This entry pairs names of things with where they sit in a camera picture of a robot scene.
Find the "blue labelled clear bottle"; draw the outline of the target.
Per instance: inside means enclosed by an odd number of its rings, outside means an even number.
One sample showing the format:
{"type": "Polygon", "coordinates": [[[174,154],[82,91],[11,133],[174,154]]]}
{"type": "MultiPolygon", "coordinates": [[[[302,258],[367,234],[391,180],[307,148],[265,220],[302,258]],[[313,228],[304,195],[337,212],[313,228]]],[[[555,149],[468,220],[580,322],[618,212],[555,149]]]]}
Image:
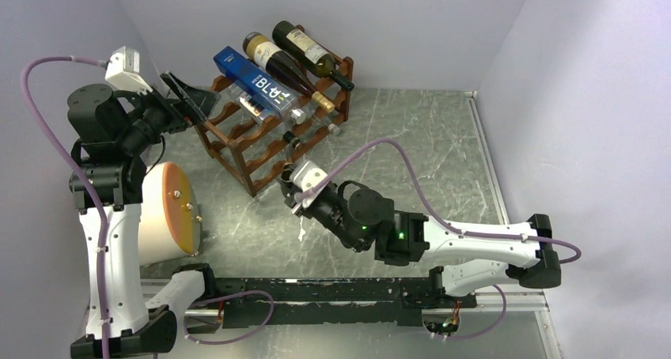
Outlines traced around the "blue labelled clear bottle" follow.
{"type": "Polygon", "coordinates": [[[225,47],[214,56],[219,71],[233,82],[234,101],[258,123],[274,116],[287,126],[308,119],[298,95],[278,80],[248,61],[232,47],[225,47]]]}

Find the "green wine bottle silver cap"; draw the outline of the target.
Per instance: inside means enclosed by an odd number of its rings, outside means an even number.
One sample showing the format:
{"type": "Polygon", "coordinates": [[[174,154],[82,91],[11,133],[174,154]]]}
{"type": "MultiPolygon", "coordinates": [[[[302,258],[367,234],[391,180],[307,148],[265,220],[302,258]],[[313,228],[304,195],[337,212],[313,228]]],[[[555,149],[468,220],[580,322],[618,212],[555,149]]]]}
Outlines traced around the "green wine bottle silver cap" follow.
{"type": "Polygon", "coordinates": [[[281,181],[283,181],[284,183],[290,183],[291,182],[290,177],[293,174],[295,168],[296,168],[295,163],[290,162],[285,163],[283,165],[282,173],[280,175],[281,181]]]}

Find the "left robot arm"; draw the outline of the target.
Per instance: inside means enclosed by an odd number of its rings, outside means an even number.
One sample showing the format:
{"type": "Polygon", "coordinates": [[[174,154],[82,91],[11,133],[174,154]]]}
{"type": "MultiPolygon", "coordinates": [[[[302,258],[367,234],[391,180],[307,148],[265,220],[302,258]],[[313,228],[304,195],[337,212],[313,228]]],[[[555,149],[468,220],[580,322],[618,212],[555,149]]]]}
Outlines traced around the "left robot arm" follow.
{"type": "Polygon", "coordinates": [[[152,299],[142,294],[138,232],[146,164],[142,153],[204,123],[219,94],[183,83],[171,73],[153,87],[115,90],[91,84],[72,92],[67,117],[78,134],[70,152],[69,187],[87,240],[89,317],[70,346],[73,358],[133,358],[168,353],[178,325],[194,303],[209,308],[219,286],[205,263],[177,269],[152,299]]]}

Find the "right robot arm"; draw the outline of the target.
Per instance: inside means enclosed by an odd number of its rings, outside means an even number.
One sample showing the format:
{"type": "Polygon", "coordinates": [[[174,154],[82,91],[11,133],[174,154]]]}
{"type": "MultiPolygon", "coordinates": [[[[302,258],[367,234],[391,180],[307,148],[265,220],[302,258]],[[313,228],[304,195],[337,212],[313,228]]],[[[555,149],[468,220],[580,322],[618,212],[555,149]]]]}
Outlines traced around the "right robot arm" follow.
{"type": "Polygon", "coordinates": [[[329,183],[311,202],[298,202],[300,187],[283,176],[279,183],[286,204],[298,215],[318,221],[347,249],[373,250],[373,257],[390,266],[433,262],[441,277],[427,286],[429,301],[447,306],[456,297],[497,284],[550,289],[562,281],[559,255],[549,238],[548,216],[534,214],[513,225],[440,222],[421,213],[396,210],[393,200],[356,183],[329,183]]]}

